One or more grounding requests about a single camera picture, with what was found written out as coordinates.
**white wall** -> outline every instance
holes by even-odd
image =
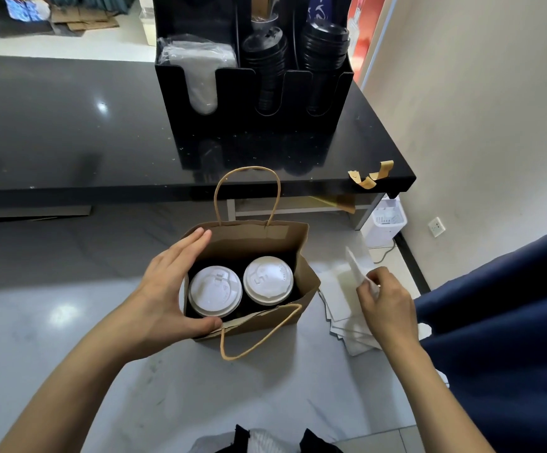
[[[431,288],[547,233],[547,0],[397,0],[364,93]]]

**paper bag handle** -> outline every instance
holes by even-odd
[[[282,322],[280,322],[276,327],[274,327],[273,330],[269,334],[265,335],[261,340],[256,342],[251,348],[246,350],[244,353],[240,353],[238,356],[227,356],[225,354],[225,328],[223,327],[221,329],[221,357],[224,358],[225,361],[235,361],[236,359],[239,359],[239,358],[242,358],[242,357],[246,356],[249,352],[251,352],[252,350],[257,348],[257,346],[261,345],[265,340],[267,340],[269,337],[271,337],[273,335],[273,333],[277,331],[277,329],[279,329],[280,327],[285,325],[295,314],[300,312],[300,310],[303,308],[303,306],[301,304],[285,304],[285,305],[280,305],[277,308],[289,308],[289,307],[294,308],[294,311],[291,312],[291,314],[286,316],[286,318]]]
[[[228,171],[220,180],[219,180],[219,183],[217,184],[217,188],[215,189],[215,197],[214,197],[214,200],[215,200],[215,214],[217,215],[217,221],[219,223],[219,226],[223,225],[221,223],[221,215],[219,214],[219,207],[217,205],[217,195],[219,193],[219,188],[221,187],[221,184],[223,184],[223,181],[225,181],[227,179],[227,177],[229,175],[231,175],[232,173],[235,173],[236,171],[242,171],[242,170],[249,170],[251,168],[256,168],[257,170],[267,170],[267,171],[270,171],[272,172],[274,175],[275,175],[275,179],[277,180],[277,197],[275,199],[275,204],[273,205],[273,210],[271,211],[271,216],[269,217],[269,220],[267,220],[267,224],[265,224],[265,226],[269,226],[269,224],[271,223],[271,220],[273,219],[273,214],[275,213],[275,210],[277,209],[277,204],[279,203],[279,196],[280,194],[282,193],[282,183],[279,182],[279,176],[277,175],[277,173],[275,173],[271,168],[267,168],[267,167],[260,167],[258,165],[253,165],[252,167],[240,167],[240,168],[236,168],[235,170],[232,170],[232,171]]]

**brown paper bag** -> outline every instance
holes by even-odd
[[[248,170],[250,168],[257,168],[260,170],[270,171],[276,176],[277,179],[277,198],[271,216],[267,221],[221,221],[219,215],[219,209],[217,207],[217,195],[221,184],[227,179],[229,175],[236,171]],[[280,327],[287,324],[296,323],[301,314],[313,299],[313,296],[317,292],[320,285],[320,280],[313,271],[313,269],[307,263],[304,257],[302,257],[300,251],[303,245],[307,241],[307,232],[309,231],[309,225],[301,222],[290,221],[273,221],[273,214],[277,208],[281,193],[281,184],[277,174],[265,167],[242,167],[230,171],[228,174],[221,178],[217,188],[215,189],[214,202],[215,213],[217,214],[217,222],[204,222],[198,224],[194,228],[188,230],[184,235],[184,238],[190,235],[198,227],[204,229],[210,229],[212,231],[212,237],[209,245],[196,259],[196,263],[200,261],[208,261],[209,259],[239,259],[239,258],[251,258],[256,259],[264,255],[281,253],[281,252],[293,252],[296,254],[296,264],[293,267],[294,283],[298,289],[298,299],[292,299],[290,303],[278,305],[272,309],[265,310],[249,315],[234,318],[230,321],[223,323],[223,327],[215,332],[210,333],[207,336],[196,339],[197,341],[214,339],[221,336],[221,356],[226,361],[232,361],[234,359],[246,356],[249,352],[257,348],[262,342],[267,340],[273,333]],[[243,273],[239,273],[240,279],[243,277]],[[242,297],[242,303],[253,302],[246,294]],[[253,332],[255,330],[273,328],[260,342],[256,343],[253,347],[241,353],[238,356],[227,356],[225,354],[224,344],[226,335],[242,334],[244,332]]]

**black countertop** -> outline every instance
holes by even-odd
[[[372,190],[347,174],[382,160],[395,167]],[[0,57],[0,207],[209,200],[247,165],[274,169],[283,196],[397,194],[416,179],[354,83],[333,135],[175,137],[151,63]],[[221,199],[276,194],[264,171],[228,182]]]

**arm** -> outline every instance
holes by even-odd
[[[374,299],[364,281],[357,288],[361,309],[405,390],[424,449],[427,453],[493,453],[420,346],[409,293],[386,267],[368,277],[380,285],[380,294]]]
[[[137,289],[95,326],[39,388],[0,443],[0,453],[81,451],[93,419],[122,367],[179,340],[221,326],[187,318],[179,288],[210,240],[197,229],[156,256]]]

